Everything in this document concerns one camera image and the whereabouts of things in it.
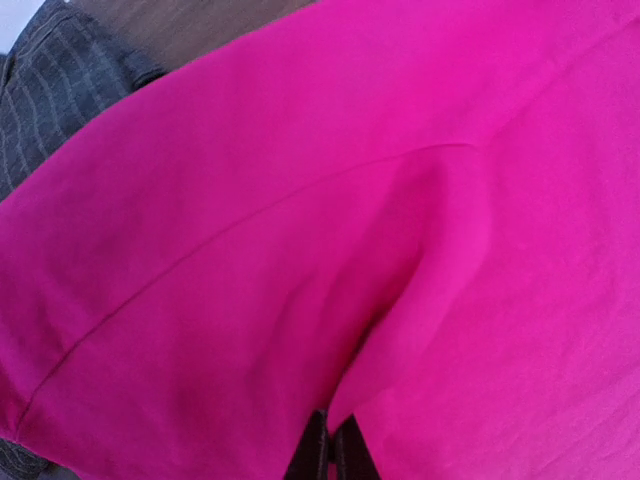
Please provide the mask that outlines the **red garment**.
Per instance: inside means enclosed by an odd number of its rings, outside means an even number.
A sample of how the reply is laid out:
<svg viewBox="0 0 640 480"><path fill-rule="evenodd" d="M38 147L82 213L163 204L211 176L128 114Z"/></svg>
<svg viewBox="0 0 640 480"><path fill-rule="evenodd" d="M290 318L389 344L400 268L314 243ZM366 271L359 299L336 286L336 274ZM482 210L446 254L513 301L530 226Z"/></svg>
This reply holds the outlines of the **red garment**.
<svg viewBox="0 0 640 480"><path fill-rule="evenodd" d="M639 475L639 5L321 1L1 205L1 435L84 479Z"/></svg>

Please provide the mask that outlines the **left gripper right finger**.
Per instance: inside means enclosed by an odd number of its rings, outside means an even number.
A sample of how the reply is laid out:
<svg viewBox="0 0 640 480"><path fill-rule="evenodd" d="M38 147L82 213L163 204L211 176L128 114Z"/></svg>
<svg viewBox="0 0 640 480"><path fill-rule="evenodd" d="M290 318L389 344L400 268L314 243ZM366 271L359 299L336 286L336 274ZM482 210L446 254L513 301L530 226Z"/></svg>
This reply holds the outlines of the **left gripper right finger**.
<svg viewBox="0 0 640 480"><path fill-rule="evenodd" d="M380 480L354 415L334 435L334 464L338 480Z"/></svg>

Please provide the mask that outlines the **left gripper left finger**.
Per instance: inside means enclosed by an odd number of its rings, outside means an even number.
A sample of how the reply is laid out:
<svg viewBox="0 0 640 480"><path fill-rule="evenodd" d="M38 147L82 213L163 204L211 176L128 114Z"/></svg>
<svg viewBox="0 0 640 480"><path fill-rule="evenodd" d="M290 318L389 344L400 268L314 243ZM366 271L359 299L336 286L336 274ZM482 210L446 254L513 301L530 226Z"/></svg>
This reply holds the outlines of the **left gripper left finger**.
<svg viewBox="0 0 640 480"><path fill-rule="evenodd" d="M315 411L298 442L284 480L327 480L330 436L327 412Z"/></svg>

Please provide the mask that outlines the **dark pinstriped shirt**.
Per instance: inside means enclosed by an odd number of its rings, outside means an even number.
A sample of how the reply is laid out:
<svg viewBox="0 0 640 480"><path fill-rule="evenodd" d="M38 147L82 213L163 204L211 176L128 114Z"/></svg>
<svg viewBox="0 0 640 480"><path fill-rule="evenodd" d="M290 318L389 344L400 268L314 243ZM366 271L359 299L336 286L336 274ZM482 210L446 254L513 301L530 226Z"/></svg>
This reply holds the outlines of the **dark pinstriped shirt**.
<svg viewBox="0 0 640 480"><path fill-rule="evenodd" d="M1 195L165 70L65 1L45 2L1 58Z"/></svg>

